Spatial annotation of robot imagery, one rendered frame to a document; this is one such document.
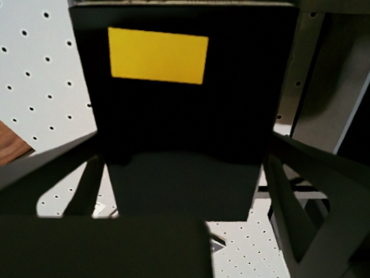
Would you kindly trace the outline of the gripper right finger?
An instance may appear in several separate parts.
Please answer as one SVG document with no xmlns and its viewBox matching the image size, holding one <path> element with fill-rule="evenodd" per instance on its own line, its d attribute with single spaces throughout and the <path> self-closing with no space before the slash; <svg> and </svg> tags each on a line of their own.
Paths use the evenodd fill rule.
<svg viewBox="0 0 370 278">
<path fill-rule="evenodd" d="M 281 162 L 328 198 L 318 233 Z M 338 278 L 351 263 L 370 260 L 369 165 L 273 130 L 262 165 L 290 278 Z"/>
</svg>

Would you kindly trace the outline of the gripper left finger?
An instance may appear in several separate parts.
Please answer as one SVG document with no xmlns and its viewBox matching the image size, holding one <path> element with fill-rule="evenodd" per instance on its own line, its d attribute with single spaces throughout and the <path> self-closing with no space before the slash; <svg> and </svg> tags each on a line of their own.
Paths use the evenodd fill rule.
<svg viewBox="0 0 370 278">
<path fill-rule="evenodd" d="M 105 170 L 97 130 L 0 166 L 0 215 L 39 215 L 39 200 L 85 163 L 75 192 L 60 216 L 94 216 Z"/>
</svg>

